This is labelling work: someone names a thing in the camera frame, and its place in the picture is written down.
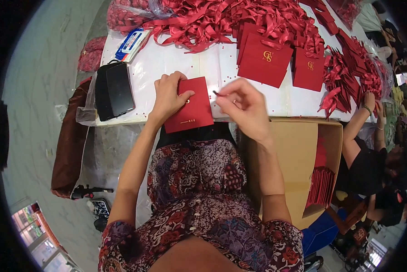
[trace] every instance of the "floral dress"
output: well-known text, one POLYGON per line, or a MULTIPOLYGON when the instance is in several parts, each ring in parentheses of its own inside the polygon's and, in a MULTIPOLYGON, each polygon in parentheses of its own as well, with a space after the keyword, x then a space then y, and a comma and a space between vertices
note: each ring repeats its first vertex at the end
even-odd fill
POLYGON ((123 221, 109 224, 99 271, 147 271, 190 235, 211 243, 243 271, 303 271, 302 232, 281 220, 261 222, 241 190, 246 172, 231 142, 159 148, 147 182, 151 219, 138 229, 123 221))

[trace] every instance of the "wet wipes pack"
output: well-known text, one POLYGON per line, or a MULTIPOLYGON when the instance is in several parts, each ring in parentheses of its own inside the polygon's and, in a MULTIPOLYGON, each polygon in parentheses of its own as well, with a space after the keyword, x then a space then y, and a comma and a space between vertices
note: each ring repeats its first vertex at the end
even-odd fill
POLYGON ((146 39, 149 37, 150 30, 143 30, 142 28, 136 28, 131 31, 123 43, 120 45, 115 56, 120 61, 130 61, 140 50, 141 46, 146 43, 146 39))

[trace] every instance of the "white table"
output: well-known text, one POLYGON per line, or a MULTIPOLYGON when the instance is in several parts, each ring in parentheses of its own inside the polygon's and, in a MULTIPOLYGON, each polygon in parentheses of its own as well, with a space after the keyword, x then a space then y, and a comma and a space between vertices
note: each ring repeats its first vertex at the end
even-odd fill
MULTIPOLYGON (((329 4, 324 1, 331 15, 335 18, 335 23, 349 36, 355 36, 360 41, 369 44, 361 26, 355 22, 353 30, 347 27, 338 18, 329 4)), ((325 41, 325 46, 330 45, 342 52, 341 45, 335 36, 330 36, 324 26, 317 21, 315 14, 309 6, 300 4, 309 17, 315 19, 315 26, 319 29, 319 34, 325 41)), ((167 39, 169 35, 160 37, 159 42, 167 39)), ((124 38, 116 38, 108 35, 105 43, 101 65, 107 64, 114 59, 115 52, 119 48, 124 38)), ((215 104, 213 90, 218 91, 223 86, 237 78, 237 46, 236 44, 213 44, 209 49, 197 54, 184 54, 184 48, 179 48, 173 44, 159 46, 150 37, 147 45, 136 55, 134 60, 128 65, 132 91, 135 100, 135 110, 117 118, 101 122, 96 120, 97 126, 111 126, 122 124, 135 124, 147 121, 148 113, 152 111, 155 103, 155 89, 153 82, 161 77, 163 73, 170 74, 178 70, 183 72, 188 78, 205 77, 208 88, 208 97, 211 103, 213 117, 217 121, 226 120, 227 115, 221 114, 219 107, 215 104)), ((280 86, 275 88, 266 84, 249 80, 258 90, 260 90, 267 100, 267 112, 274 117, 325 117, 324 110, 317 112, 321 101, 327 94, 323 84, 321 92, 294 87, 292 84, 291 63, 287 67, 287 73, 280 86)), ((330 118, 349 121, 356 111, 356 104, 351 98, 351 113, 343 113, 335 110, 330 118)), ((375 122, 374 117, 370 117, 367 122, 375 122)))

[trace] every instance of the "brown bag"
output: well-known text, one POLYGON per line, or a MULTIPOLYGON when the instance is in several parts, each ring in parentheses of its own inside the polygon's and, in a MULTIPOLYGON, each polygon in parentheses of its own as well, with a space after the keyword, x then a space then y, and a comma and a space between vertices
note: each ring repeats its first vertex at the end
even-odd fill
POLYGON ((69 99, 69 107, 61 125, 54 169, 52 170, 51 192, 61 198, 70 199, 73 188, 81 173, 82 155, 86 143, 88 126, 76 122, 78 107, 86 105, 91 80, 76 88, 69 99))

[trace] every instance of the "brown cardboard box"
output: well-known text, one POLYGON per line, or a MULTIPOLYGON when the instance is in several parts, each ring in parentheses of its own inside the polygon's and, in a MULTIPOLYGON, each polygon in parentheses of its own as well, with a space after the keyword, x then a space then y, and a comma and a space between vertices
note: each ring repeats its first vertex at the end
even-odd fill
MULTIPOLYGON (((342 125, 318 118, 273 118, 270 127, 284 176, 285 198, 293 225, 298 229, 308 228, 326 208, 324 205, 311 205, 305 209, 315 164, 318 133, 324 138, 326 167, 335 173, 333 189, 341 157, 342 125)), ((262 217, 257 144, 252 139, 244 138, 240 142, 240 151, 243 151, 246 164, 250 198, 254 209, 262 217)))

